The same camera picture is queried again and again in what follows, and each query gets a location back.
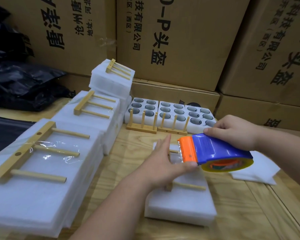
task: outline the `hand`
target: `hand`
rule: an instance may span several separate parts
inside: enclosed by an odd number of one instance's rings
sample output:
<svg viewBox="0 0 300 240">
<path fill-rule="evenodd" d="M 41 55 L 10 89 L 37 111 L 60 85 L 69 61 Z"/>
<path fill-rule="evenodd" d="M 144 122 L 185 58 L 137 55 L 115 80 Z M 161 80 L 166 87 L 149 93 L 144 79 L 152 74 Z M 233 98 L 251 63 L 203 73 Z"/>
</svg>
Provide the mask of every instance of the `hand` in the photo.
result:
<svg viewBox="0 0 300 240">
<path fill-rule="evenodd" d="M 255 151 L 262 130 L 264 128 L 261 126 L 233 115 L 227 115 L 216 122 L 214 127 L 205 128 L 203 132 L 208 136 L 226 141 L 236 148 Z"/>
<path fill-rule="evenodd" d="M 159 139 L 150 156 L 136 170 L 140 177 L 146 178 L 151 189 L 164 186 L 198 166 L 196 162 L 171 164 L 168 158 L 170 140 L 171 134 L 164 140 Z"/>
</svg>

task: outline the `wooden table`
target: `wooden table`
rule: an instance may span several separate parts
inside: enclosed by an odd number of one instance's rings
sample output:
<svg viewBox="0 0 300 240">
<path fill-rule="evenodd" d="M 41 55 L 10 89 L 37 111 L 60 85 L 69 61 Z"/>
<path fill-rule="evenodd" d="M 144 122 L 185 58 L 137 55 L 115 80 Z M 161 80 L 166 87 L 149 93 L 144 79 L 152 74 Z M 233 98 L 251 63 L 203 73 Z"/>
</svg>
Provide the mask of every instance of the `wooden table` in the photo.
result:
<svg viewBox="0 0 300 240">
<path fill-rule="evenodd" d="M 50 117 L 50 109 L 40 116 L 28 112 L 1 110 L 3 117 L 37 121 Z M 151 153 L 153 142 L 164 138 L 126 130 L 125 125 L 109 156 L 105 156 L 70 229 L 63 229 L 58 239 L 68 239 L 81 223 L 115 188 Z M 172 141 L 180 136 L 172 135 Z M 210 228 L 140 217 L 135 239 L 300 239 L 300 186 L 284 172 L 275 177 L 277 185 L 233 180 L 228 173 L 205 173 L 218 216 Z M 48 238 L 0 233 L 0 240 L 44 240 Z"/>
</svg>

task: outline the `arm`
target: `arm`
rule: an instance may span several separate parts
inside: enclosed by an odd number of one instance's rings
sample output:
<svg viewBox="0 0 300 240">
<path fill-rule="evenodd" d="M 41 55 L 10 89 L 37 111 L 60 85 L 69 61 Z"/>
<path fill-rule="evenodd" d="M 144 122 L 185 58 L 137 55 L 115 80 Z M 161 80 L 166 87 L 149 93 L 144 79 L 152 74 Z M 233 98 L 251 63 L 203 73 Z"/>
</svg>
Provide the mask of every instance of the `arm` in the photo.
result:
<svg viewBox="0 0 300 240">
<path fill-rule="evenodd" d="M 239 149 L 261 152 L 300 185 L 300 137 L 264 128 L 232 115 L 219 120 L 213 128 L 204 129 L 204 133 Z"/>
<path fill-rule="evenodd" d="M 169 162 L 170 139 L 171 135 L 158 140 L 151 155 L 116 186 L 70 240 L 132 239 L 148 194 L 197 167 L 196 163 Z"/>
</svg>

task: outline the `circular hole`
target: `circular hole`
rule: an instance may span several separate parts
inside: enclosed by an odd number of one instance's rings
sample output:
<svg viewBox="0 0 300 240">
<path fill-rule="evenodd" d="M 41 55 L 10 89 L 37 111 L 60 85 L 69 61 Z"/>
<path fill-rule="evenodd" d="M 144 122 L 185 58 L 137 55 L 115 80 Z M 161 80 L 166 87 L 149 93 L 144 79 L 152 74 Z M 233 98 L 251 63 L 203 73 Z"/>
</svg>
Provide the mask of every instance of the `circular hole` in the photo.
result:
<svg viewBox="0 0 300 240">
<path fill-rule="evenodd" d="M 182 109 L 183 108 L 183 106 L 181 104 L 174 104 L 173 106 L 177 109 Z"/>
<path fill-rule="evenodd" d="M 187 109 L 190 110 L 190 111 L 193 111 L 193 112 L 197 111 L 197 109 L 195 107 L 188 107 Z"/>
<path fill-rule="evenodd" d="M 166 107 L 161 107 L 160 110 L 163 112 L 170 112 L 170 109 Z"/>
<path fill-rule="evenodd" d="M 154 114 L 155 113 L 150 111 L 150 110 L 146 110 L 145 113 L 144 113 L 145 116 L 149 116 L 149 117 L 154 116 Z"/>
<path fill-rule="evenodd" d="M 170 119 L 171 118 L 171 115 L 166 113 L 164 119 Z"/>
<path fill-rule="evenodd" d="M 202 109 L 200 109 L 200 111 L 201 111 L 201 113 L 205 113 L 205 114 L 209 114 L 210 113 L 210 111 L 208 109 L 206 109 L 206 108 L 202 108 Z"/>
<path fill-rule="evenodd" d="M 153 101 L 153 100 L 148 100 L 147 101 L 147 104 L 152 104 L 152 105 L 154 105 L 154 104 L 156 104 L 157 102 L 156 101 Z"/>
<path fill-rule="evenodd" d="M 145 108 L 149 109 L 149 110 L 154 110 L 155 106 L 153 106 L 153 105 L 146 105 Z"/>
<path fill-rule="evenodd" d="M 200 125 L 202 123 L 201 120 L 199 120 L 197 118 L 191 118 L 190 122 L 195 125 Z"/>
<path fill-rule="evenodd" d="M 170 106 L 170 104 L 167 103 L 167 102 L 162 102 L 161 105 L 162 105 L 162 106 L 165 106 L 165 107 L 169 107 L 169 106 Z"/>
<path fill-rule="evenodd" d="M 175 112 L 176 114 L 179 114 L 179 115 L 183 115 L 183 114 L 185 113 L 182 109 L 178 109 L 178 108 L 176 108 L 176 109 L 174 110 L 174 112 Z"/>
<path fill-rule="evenodd" d="M 134 108 L 140 108 L 142 105 L 139 103 L 133 103 L 133 104 L 131 104 L 131 106 Z"/>
<path fill-rule="evenodd" d="M 195 118 L 198 118 L 198 117 L 199 117 L 199 114 L 196 113 L 196 112 L 189 112 L 189 115 L 190 115 L 191 117 L 195 117 Z"/>
<path fill-rule="evenodd" d="M 210 127 L 213 127 L 214 124 L 215 124 L 215 122 L 213 122 L 213 121 L 209 121 L 209 120 L 206 121 L 206 125 L 208 125 Z"/>
<path fill-rule="evenodd" d="M 134 101 L 137 102 L 137 103 L 142 103 L 143 99 L 142 98 L 135 98 Z"/>
<path fill-rule="evenodd" d="M 137 109 L 137 108 L 134 108 L 134 109 L 133 109 L 133 113 L 134 113 L 134 114 L 138 114 L 139 112 L 140 112 L 139 109 Z"/>
<path fill-rule="evenodd" d="M 185 120 L 186 120 L 186 117 L 184 117 L 184 116 L 182 116 L 182 115 L 178 115 L 178 116 L 176 117 L 176 120 L 178 120 L 178 121 L 185 121 Z"/>
<path fill-rule="evenodd" d="M 208 115 L 208 114 L 204 114 L 203 117 L 207 120 L 213 120 L 213 117 L 211 115 Z"/>
</svg>

